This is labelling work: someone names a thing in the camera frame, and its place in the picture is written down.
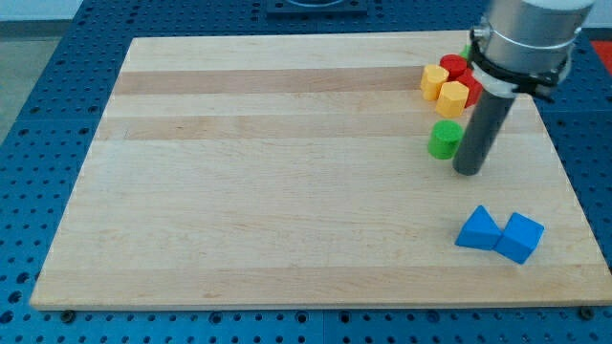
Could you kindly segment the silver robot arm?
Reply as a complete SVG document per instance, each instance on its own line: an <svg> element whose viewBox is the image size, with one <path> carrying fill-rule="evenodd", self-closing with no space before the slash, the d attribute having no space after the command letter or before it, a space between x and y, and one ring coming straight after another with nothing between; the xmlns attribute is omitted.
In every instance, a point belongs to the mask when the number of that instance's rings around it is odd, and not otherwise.
<svg viewBox="0 0 612 344"><path fill-rule="evenodd" d="M475 78L497 97L549 98L569 74L593 0L492 0L470 31Z"/></svg>

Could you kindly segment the green block behind arm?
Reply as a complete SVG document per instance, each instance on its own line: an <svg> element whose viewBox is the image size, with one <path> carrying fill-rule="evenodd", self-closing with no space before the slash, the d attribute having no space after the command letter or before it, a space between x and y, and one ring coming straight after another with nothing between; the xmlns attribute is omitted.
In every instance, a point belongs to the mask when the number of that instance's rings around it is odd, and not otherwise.
<svg viewBox="0 0 612 344"><path fill-rule="evenodd" d="M469 60L470 59L470 51L471 51L471 45L465 45L463 50L461 51L460 55L464 59Z"/></svg>

